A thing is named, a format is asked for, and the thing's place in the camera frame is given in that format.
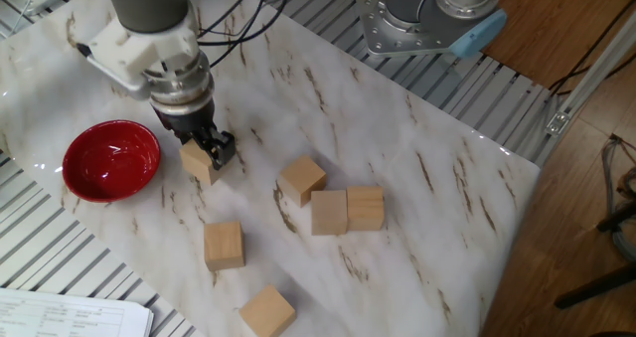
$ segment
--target marble veining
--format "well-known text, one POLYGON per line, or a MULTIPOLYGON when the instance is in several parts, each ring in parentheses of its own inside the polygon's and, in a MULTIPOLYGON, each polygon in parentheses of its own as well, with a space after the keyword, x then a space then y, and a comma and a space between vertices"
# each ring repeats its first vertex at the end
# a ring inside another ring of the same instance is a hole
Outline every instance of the marble veining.
MULTIPOLYGON (((194 0, 205 26, 235 0, 194 0)), ((225 22, 238 31, 256 0, 225 22)), ((264 10, 255 27, 274 11, 264 10)), ((213 68, 215 121, 238 140, 212 187, 181 169, 179 142, 73 48, 114 17, 108 0, 73 0, 0 44, 0 149, 205 335, 248 335, 237 309, 274 283, 298 310, 288 335, 477 336, 539 169, 286 17, 213 68), (138 121, 162 163, 148 187, 82 201, 61 163, 101 121, 138 121), (302 153, 327 189, 385 187, 376 233, 312 237, 310 208, 275 184, 302 153), (203 261, 204 223, 239 219, 247 266, 203 261)), ((222 36, 211 36, 218 40, 222 36)), ((213 61, 225 48, 206 48, 213 61)))

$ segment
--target black cable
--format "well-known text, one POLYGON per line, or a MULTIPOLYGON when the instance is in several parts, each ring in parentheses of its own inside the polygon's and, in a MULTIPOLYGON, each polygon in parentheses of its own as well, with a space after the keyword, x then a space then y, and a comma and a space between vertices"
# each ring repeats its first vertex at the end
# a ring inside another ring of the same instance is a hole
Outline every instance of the black cable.
POLYGON ((580 60, 578 61, 578 63, 576 63, 576 65, 572 68, 572 70, 569 71, 569 73, 558 79, 557 81, 555 81, 554 84, 551 85, 551 94, 550 96, 555 95, 561 87, 563 87, 563 85, 565 84, 565 82, 567 82, 567 80, 580 75, 584 72, 586 72, 587 70, 589 70, 589 67, 583 69, 579 72, 576 72, 576 69, 578 69, 579 66, 581 66, 581 64, 583 64, 585 62, 585 60, 587 60, 587 58, 592 54, 592 52, 596 49, 596 47, 600 44, 600 42, 605 38, 605 36, 607 36, 607 34, 609 33, 609 31, 614 27, 614 25, 616 25, 616 23, 618 22, 618 20, 620 20, 620 18, 625 15, 625 13, 627 12, 627 10, 629 10, 629 8, 634 5, 634 3, 636 3, 636 0, 630 0, 624 7, 623 9, 620 10, 620 12, 618 12, 618 14, 614 17, 614 19, 612 19, 612 21, 609 23, 609 25, 607 25, 607 27, 605 28, 605 30, 600 34, 600 36, 598 37, 598 39, 596 39, 596 41, 594 42, 594 44, 592 44, 592 46, 587 50, 587 52, 585 53, 585 55, 583 55, 582 58, 580 58, 580 60))
MULTIPOLYGON (((251 28, 253 23, 256 21, 256 17, 260 13, 260 9, 262 8, 262 5, 264 2, 265 0, 258 1, 258 6, 256 7, 254 14, 251 16, 251 18, 249 18, 249 21, 247 22, 247 25, 245 27, 245 31, 240 35, 240 38, 238 38, 239 40, 244 39, 245 35, 247 35, 247 32, 249 32, 249 29, 251 28)), ((223 60, 227 55, 229 55, 232 52, 232 50, 234 50, 235 47, 237 47, 238 45, 240 45, 240 43, 232 44, 229 49, 227 49, 218 59, 216 59, 213 63, 210 64, 210 69, 216 66, 218 63, 220 63, 221 60, 223 60)))
MULTIPOLYGON (((623 64, 617 66, 614 70, 610 71, 609 74, 607 74, 607 76, 605 77, 604 80, 607 80, 607 79, 613 77, 614 75, 618 74, 619 71, 625 69, 629 64, 631 64, 634 61, 634 59, 636 59, 636 53, 632 54, 632 56, 629 57, 629 59, 625 60, 625 62, 623 62, 623 64)), ((589 67, 583 69, 582 71, 586 72, 587 70, 589 70, 589 67)), ((559 92, 556 95, 564 95, 564 94, 569 94, 571 92, 572 92, 572 90, 569 89, 569 90, 566 90, 566 91, 559 92)))
POLYGON ((259 36, 260 34, 264 33, 267 29, 269 29, 274 22, 276 21, 276 19, 278 19, 278 17, 282 14, 282 10, 285 8, 285 6, 287 5, 287 1, 288 0, 282 0, 282 3, 280 4, 280 6, 278 7, 278 9, 276 10, 276 14, 274 14, 274 16, 271 18, 271 20, 269 20, 269 22, 267 24, 265 24, 262 28, 260 28, 260 30, 256 31, 255 33, 243 37, 243 38, 238 38, 236 40, 227 40, 224 42, 199 42, 200 46, 225 46, 225 45, 231 45, 231 44, 240 44, 240 43, 244 43, 246 41, 249 41, 257 36, 259 36))
POLYGON ((221 23, 222 21, 224 21, 231 13, 232 11, 234 11, 238 5, 240 5, 240 3, 243 0, 237 0, 231 7, 230 9, 228 9, 221 17, 219 17, 219 19, 217 19, 216 22, 212 23, 209 27, 207 27, 206 29, 202 30, 201 33, 199 33, 199 36, 197 37, 198 39, 201 39, 201 37, 203 37, 204 35, 212 32, 212 30, 219 25, 219 23, 221 23))

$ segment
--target black chair leg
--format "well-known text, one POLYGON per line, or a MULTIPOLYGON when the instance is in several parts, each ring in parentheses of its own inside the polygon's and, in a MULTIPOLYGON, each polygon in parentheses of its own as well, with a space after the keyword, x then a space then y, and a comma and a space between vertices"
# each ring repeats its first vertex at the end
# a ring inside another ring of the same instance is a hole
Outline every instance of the black chair leg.
POLYGON ((636 215, 636 201, 632 201, 616 212, 612 213, 609 217, 605 218, 602 222, 598 223, 596 228, 600 232, 607 232, 616 228, 619 224, 623 223, 627 219, 636 215))
POLYGON ((636 264, 630 263, 625 267, 612 271, 590 283, 557 297, 555 306, 560 309, 572 307, 588 298, 620 287, 633 280, 636 280, 636 264))

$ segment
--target wooden floor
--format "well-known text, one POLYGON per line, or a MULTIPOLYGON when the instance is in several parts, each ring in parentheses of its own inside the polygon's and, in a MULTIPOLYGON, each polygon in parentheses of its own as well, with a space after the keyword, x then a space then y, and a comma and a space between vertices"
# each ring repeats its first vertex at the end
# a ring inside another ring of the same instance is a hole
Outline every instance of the wooden floor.
MULTIPOLYGON (((550 86, 572 69, 629 1, 501 0, 508 24, 485 54, 550 86)), ((619 28, 617 25, 609 36, 619 28)), ((590 62, 601 52, 597 51, 590 62)))
MULTIPOLYGON (((553 306, 557 296, 626 264, 595 225, 606 210, 603 145, 612 132, 636 144, 635 83, 636 65, 605 81, 549 158, 482 336, 636 332, 636 283, 567 310, 553 306)), ((633 166, 617 148, 614 182, 633 166)), ((626 231, 636 242, 636 225, 626 231)))

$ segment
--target paper sheet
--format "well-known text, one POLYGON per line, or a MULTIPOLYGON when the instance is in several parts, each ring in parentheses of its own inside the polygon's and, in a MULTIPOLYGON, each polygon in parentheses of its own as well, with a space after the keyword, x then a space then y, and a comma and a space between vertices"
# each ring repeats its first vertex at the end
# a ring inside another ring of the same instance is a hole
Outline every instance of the paper sheet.
POLYGON ((134 302, 0 288, 0 337, 146 337, 151 323, 134 302))

